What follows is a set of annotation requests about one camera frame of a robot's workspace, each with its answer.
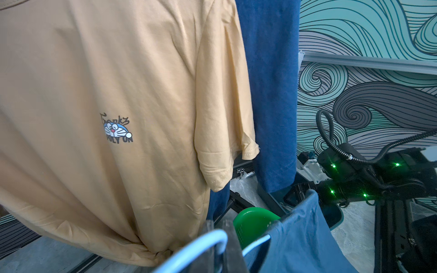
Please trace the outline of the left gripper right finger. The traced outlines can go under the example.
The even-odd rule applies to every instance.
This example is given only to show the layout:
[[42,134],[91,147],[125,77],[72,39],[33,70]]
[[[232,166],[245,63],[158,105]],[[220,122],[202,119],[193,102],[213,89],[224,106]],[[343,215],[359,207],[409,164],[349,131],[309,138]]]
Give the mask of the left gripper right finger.
[[223,273],[248,273],[233,222],[224,220],[222,228],[228,236],[228,242],[223,254]]

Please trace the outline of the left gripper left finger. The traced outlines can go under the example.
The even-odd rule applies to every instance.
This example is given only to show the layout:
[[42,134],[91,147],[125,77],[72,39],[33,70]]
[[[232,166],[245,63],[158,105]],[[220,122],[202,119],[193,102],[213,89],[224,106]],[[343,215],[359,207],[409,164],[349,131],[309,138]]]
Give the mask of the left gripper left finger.
[[[214,221],[207,220],[199,238],[214,230]],[[211,246],[207,250],[203,250],[201,254],[188,266],[188,273],[213,273],[215,271],[215,247]]]

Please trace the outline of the light blue wire hanger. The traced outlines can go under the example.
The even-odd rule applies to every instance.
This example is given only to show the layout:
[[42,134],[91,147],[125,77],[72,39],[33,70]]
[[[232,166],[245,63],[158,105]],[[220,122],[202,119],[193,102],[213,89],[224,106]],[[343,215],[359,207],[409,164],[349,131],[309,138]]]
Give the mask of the light blue wire hanger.
[[[265,235],[245,249],[242,249],[242,255],[245,258],[256,247],[268,242],[271,236]],[[223,254],[228,242],[228,236],[223,229],[214,229],[213,231],[198,237],[189,243],[183,249],[175,253],[171,258],[158,266],[155,273],[187,273],[188,266],[201,254],[203,250],[209,247],[215,247],[215,271],[214,273],[223,272]]]

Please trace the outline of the light blue t-shirt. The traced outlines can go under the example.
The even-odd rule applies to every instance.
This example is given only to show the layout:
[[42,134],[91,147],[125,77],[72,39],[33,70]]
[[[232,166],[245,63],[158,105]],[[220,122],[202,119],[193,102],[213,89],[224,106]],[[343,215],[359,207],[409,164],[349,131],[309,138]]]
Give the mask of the light blue t-shirt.
[[354,273],[331,234],[314,190],[243,250],[251,273]]

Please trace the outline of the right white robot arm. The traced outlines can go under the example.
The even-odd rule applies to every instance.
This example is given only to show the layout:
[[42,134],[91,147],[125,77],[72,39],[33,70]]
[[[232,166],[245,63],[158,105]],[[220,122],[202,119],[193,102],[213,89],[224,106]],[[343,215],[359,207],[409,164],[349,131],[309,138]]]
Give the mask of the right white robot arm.
[[317,112],[316,125],[328,146],[317,158],[328,179],[292,186],[283,198],[285,203],[296,206],[303,201],[308,190],[317,192],[322,206],[359,201],[388,203],[437,193],[437,163],[427,159],[422,149],[391,151],[403,144],[436,135],[436,129],[389,143],[376,157],[365,159],[350,144],[335,143],[333,120],[327,111]]

